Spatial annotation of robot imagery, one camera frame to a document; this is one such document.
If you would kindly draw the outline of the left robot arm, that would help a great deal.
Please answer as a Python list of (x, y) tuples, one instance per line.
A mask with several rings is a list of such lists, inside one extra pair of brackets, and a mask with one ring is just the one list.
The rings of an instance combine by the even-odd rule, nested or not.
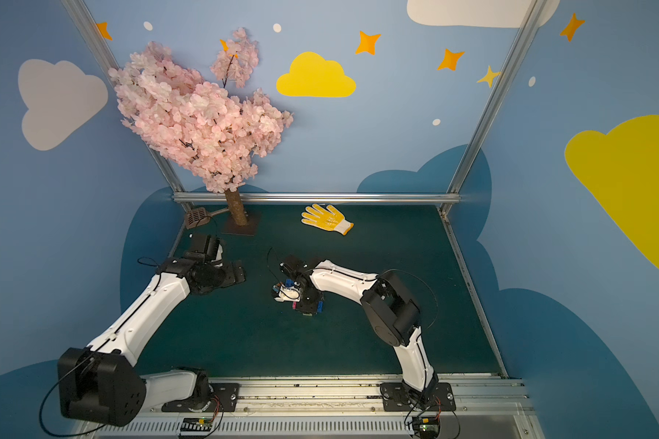
[(239, 387), (212, 384), (203, 369), (184, 367), (141, 376), (135, 366), (168, 315), (191, 294), (245, 281), (241, 263), (171, 258), (135, 302), (83, 349), (58, 361), (60, 411), (66, 418), (125, 426), (141, 412), (232, 413)]

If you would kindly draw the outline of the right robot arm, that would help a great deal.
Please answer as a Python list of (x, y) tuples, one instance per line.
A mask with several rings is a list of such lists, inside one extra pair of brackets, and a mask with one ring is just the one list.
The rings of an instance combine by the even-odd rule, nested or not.
[(306, 263), (293, 255), (279, 264), (279, 270), (286, 279), (273, 286), (274, 300), (290, 302), (306, 316), (320, 313), (327, 293), (360, 305), (373, 332), (394, 349), (400, 363), (401, 390), (395, 401), (428, 407), (439, 378), (422, 340), (420, 305), (395, 273), (366, 274), (330, 260)]

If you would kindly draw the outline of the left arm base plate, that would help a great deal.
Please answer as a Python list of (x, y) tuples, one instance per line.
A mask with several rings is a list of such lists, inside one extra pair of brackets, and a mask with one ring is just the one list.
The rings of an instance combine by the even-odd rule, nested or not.
[(163, 413), (233, 413), (239, 393), (238, 383), (198, 383), (192, 396), (163, 404)]

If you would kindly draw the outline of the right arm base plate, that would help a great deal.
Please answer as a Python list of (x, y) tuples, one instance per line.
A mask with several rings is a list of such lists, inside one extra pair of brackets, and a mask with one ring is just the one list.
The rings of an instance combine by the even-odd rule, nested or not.
[(379, 386), (385, 412), (434, 411), (455, 412), (456, 398), (446, 382), (433, 382), (426, 391), (415, 391), (404, 382), (383, 382)]

